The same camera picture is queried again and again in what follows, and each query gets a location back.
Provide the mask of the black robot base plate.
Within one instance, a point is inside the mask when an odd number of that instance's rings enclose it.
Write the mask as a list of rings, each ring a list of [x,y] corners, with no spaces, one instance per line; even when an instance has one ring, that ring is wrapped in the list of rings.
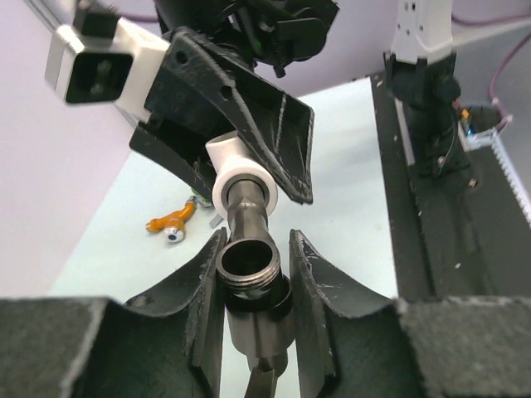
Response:
[[[530,295],[530,225],[491,148],[471,168],[420,177],[393,98],[370,75],[399,296]]]

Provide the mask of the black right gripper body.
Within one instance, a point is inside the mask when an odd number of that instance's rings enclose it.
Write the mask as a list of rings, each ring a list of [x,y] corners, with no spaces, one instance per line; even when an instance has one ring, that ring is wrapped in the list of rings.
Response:
[[[171,72],[164,71],[155,79],[148,103],[152,113],[146,124],[157,128],[168,126],[182,136],[189,134],[206,151],[209,165],[212,162],[206,142],[232,131],[232,124],[219,109]]]

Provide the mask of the brushed steel water faucet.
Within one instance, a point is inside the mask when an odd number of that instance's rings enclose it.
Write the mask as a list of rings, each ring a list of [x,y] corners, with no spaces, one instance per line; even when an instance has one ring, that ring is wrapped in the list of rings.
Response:
[[[228,190],[231,236],[217,257],[225,286],[231,340],[251,371],[248,397],[275,396],[295,339],[290,280],[268,231],[265,195],[257,182],[240,180]]]

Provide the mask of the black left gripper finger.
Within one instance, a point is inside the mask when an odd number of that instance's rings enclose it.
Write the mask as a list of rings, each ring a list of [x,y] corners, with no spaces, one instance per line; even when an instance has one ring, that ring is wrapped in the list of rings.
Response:
[[[4,397],[216,397],[224,310],[221,229],[150,289],[109,298],[1,302]]]
[[[303,397],[527,397],[530,301],[389,299],[290,232]]]

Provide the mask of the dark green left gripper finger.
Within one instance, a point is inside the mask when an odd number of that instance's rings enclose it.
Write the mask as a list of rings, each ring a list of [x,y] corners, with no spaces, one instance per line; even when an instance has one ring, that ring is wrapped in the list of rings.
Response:
[[[288,198],[313,203],[312,108],[190,28],[174,31],[170,54],[177,77],[233,126]]]
[[[181,179],[204,197],[212,198],[215,180],[213,167],[208,164],[206,151],[189,134],[182,136],[168,126],[137,124],[129,147]]]

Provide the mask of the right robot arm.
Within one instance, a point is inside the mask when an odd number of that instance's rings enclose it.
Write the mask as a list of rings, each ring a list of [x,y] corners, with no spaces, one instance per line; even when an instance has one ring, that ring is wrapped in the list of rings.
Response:
[[[339,6],[334,1],[158,1],[167,49],[140,102],[131,148],[207,198],[226,194],[215,181],[207,142],[225,133],[294,202],[313,201],[313,110],[260,77],[258,63],[282,77],[317,56]]]

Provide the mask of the white plastic pipe tee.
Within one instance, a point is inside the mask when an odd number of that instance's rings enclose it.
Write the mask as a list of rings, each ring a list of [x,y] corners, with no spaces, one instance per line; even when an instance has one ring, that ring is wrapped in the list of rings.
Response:
[[[237,131],[211,139],[205,144],[205,148],[216,172],[212,204],[217,213],[227,220],[231,186],[240,180],[252,180],[261,187],[265,211],[270,216],[278,202],[277,184],[272,175],[253,158]]]

